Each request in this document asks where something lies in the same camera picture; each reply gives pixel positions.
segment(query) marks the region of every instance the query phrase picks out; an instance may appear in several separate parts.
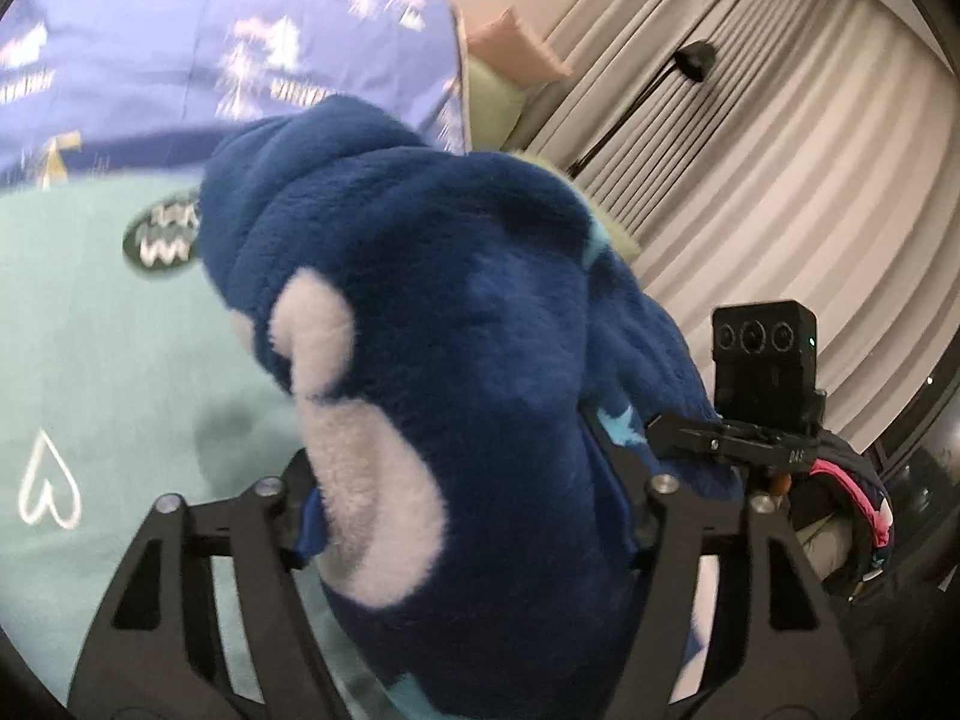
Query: silver bolt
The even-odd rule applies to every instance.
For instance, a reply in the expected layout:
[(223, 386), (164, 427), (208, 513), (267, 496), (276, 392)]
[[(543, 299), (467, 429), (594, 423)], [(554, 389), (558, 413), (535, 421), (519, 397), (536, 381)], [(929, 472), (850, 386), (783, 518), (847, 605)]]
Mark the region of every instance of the silver bolt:
[(750, 499), (751, 508), (757, 514), (772, 514), (776, 512), (776, 501), (767, 493), (759, 493)]
[(265, 476), (253, 486), (253, 491), (261, 498), (273, 498), (283, 490), (283, 480), (275, 476)]
[(680, 489), (680, 482), (670, 476), (670, 474), (662, 473), (650, 480), (650, 487), (654, 488), (654, 490), (661, 495), (671, 495)]
[(157, 498), (154, 508), (161, 514), (171, 514), (179, 509), (179, 504), (181, 504), (181, 498), (179, 495), (167, 493), (166, 495), (160, 495), (160, 498)]

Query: folded blanket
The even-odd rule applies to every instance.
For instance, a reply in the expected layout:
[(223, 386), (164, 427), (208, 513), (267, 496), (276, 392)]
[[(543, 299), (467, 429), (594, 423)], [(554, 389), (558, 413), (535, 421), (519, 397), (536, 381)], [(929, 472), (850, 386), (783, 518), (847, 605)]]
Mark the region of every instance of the folded blanket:
[(579, 409), (704, 497), (740, 488), (646, 445), (654, 413), (714, 411), (577, 191), (330, 98), (223, 143), (200, 205), (233, 326), (298, 405), (329, 603), (397, 707), (596, 714), (648, 577)]

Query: beige curtain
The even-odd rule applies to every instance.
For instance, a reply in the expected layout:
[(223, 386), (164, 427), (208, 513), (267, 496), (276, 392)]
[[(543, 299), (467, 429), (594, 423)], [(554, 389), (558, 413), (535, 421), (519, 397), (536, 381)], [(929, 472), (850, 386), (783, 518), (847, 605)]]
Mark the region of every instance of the beige curtain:
[(567, 167), (697, 38), (710, 79), (671, 76), (578, 183), (708, 389), (715, 305), (813, 309), (827, 424), (863, 450), (960, 324), (956, 79), (876, 0), (579, 0), (549, 38), (577, 74), (510, 146)]

